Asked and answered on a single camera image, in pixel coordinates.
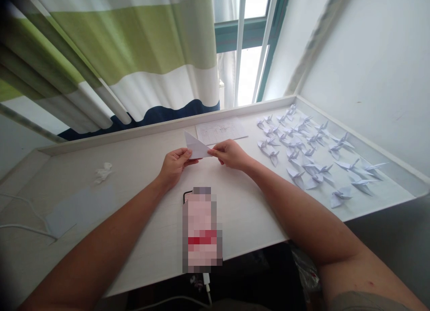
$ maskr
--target finger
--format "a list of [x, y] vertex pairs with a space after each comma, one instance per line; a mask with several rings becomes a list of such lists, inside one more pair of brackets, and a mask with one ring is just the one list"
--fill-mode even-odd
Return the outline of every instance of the finger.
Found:
[[226, 141], [220, 142], [218, 144], [215, 144], [213, 149], [224, 151], [224, 149], [227, 147], [229, 142], [230, 142], [230, 140], [226, 140]]
[[196, 164], [196, 163], [198, 163], [198, 160], [190, 160], [190, 161], [187, 161], [186, 163], [184, 163], [184, 168], [185, 168], [185, 167], [188, 167], [188, 166], [190, 166], [190, 165]]
[[218, 151], [218, 150], [214, 150], [214, 149], [209, 149], [207, 151], [208, 154], [210, 154], [213, 157], [216, 157], [218, 159], [221, 159], [222, 161], [225, 161], [224, 158], [227, 156], [226, 153], [222, 152], [222, 151]]
[[179, 148], [176, 150], [173, 150], [172, 153], [177, 154], [178, 156], [183, 155], [185, 152], [187, 152], [187, 148]]
[[179, 163], [182, 165], [188, 161], [188, 159], [193, 154], [193, 151], [191, 149], [188, 149], [181, 157], [178, 159]]

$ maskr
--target smartphone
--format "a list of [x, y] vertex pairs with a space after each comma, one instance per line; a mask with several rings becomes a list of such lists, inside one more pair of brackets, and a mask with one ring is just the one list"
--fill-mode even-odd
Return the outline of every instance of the smartphone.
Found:
[[183, 272], [210, 273], [223, 260], [216, 196], [210, 187], [195, 187], [184, 193], [182, 208]]

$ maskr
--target window frame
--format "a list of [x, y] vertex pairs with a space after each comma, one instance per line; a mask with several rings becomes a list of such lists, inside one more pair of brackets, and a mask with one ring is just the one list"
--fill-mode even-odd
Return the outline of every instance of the window frame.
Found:
[[[266, 16], [245, 19], [242, 49], [261, 46], [267, 21], [269, 1], [267, 0]], [[270, 29], [266, 66], [262, 73], [256, 102], [261, 102], [269, 76], [270, 67], [278, 43], [279, 34], [285, 17], [288, 0], [276, 0], [275, 14]], [[235, 51], [237, 49], [238, 20], [215, 23], [216, 53]]]

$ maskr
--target person's left hand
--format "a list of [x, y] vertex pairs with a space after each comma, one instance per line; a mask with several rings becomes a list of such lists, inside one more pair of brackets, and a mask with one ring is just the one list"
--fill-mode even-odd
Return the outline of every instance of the person's left hand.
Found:
[[189, 160], [192, 150], [180, 148], [169, 152], [164, 158], [163, 166], [157, 179], [167, 187], [172, 189], [181, 178], [182, 171], [186, 166], [198, 163], [198, 159]]

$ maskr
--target striped curtain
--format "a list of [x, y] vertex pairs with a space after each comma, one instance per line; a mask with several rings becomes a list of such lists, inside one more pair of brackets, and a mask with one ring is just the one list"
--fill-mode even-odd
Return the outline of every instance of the striped curtain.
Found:
[[219, 109], [211, 0], [12, 0], [8, 9], [4, 115], [75, 140]]

